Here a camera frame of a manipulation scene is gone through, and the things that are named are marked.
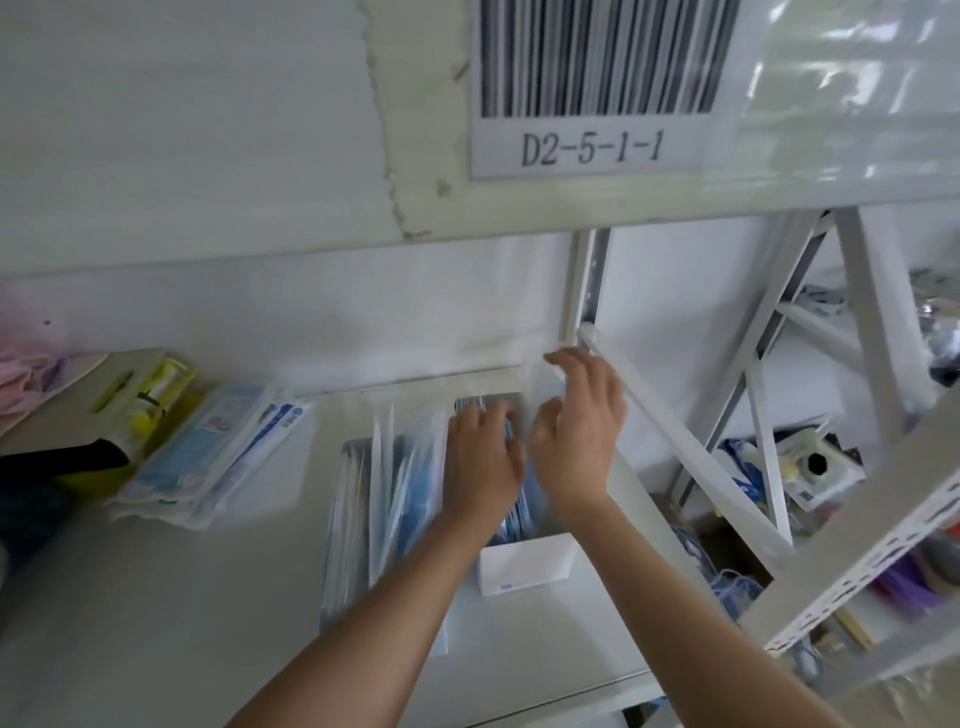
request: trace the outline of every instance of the metal upright with holes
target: metal upright with holes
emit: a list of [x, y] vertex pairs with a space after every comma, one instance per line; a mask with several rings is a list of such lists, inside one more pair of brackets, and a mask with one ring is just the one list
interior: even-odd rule
[[[646, 412], [684, 470], [672, 489], [683, 506], [700, 487], [773, 582], [740, 619], [741, 627], [779, 654], [806, 635], [882, 571], [960, 510], [960, 387], [948, 391], [928, 376], [910, 295], [908, 270], [887, 210], [856, 207], [791, 213], [784, 218], [767, 290], [709, 406], [687, 428], [642, 372], [596, 326], [609, 231], [578, 236], [565, 331], [567, 340], [603, 355], [628, 395]], [[855, 311], [858, 341], [794, 303], [813, 257], [836, 226]], [[880, 466], [806, 544], [795, 548], [773, 445], [763, 381], [765, 356], [784, 326], [809, 345], [867, 379], [884, 446]], [[750, 398], [767, 484], [761, 513], [710, 456], [744, 392]], [[836, 694], [899, 669], [925, 664], [960, 636], [960, 601], [904, 628], [881, 648], [850, 657], [828, 674]], [[658, 726], [676, 723], [661, 711]]]

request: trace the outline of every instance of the cardboard box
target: cardboard box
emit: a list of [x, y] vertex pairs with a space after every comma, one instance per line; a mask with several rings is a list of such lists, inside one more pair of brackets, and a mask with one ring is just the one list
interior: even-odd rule
[[579, 545], [569, 533], [487, 546], [477, 560], [480, 594], [491, 596], [566, 579]]

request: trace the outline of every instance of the person's right hand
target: person's right hand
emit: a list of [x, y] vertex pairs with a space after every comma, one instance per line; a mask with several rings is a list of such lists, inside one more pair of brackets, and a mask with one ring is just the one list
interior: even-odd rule
[[616, 437], [627, 417], [620, 377], [604, 359], [561, 349], [544, 359], [566, 373], [566, 399], [537, 412], [528, 449], [537, 480], [561, 523], [607, 501]]

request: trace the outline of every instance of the face mask package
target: face mask package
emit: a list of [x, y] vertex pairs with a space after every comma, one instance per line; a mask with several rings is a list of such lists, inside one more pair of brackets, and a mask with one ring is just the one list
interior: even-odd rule
[[111, 516], [207, 528], [308, 408], [271, 386], [218, 387], [108, 502]]
[[[526, 397], [514, 392], [468, 398], [458, 400], [456, 409], [460, 412], [470, 404], [485, 407], [492, 400], [508, 400], [517, 413], [516, 426], [526, 439], [540, 405], [564, 395], [564, 381], [544, 362], [531, 365], [527, 378]], [[477, 559], [480, 593], [483, 596], [505, 594], [566, 579], [576, 552], [576, 541], [560, 528], [547, 506], [528, 455], [516, 505]]]
[[[410, 552], [440, 512], [446, 415], [377, 407], [373, 436], [341, 451], [327, 535], [321, 629]], [[446, 620], [430, 656], [445, 655]]]

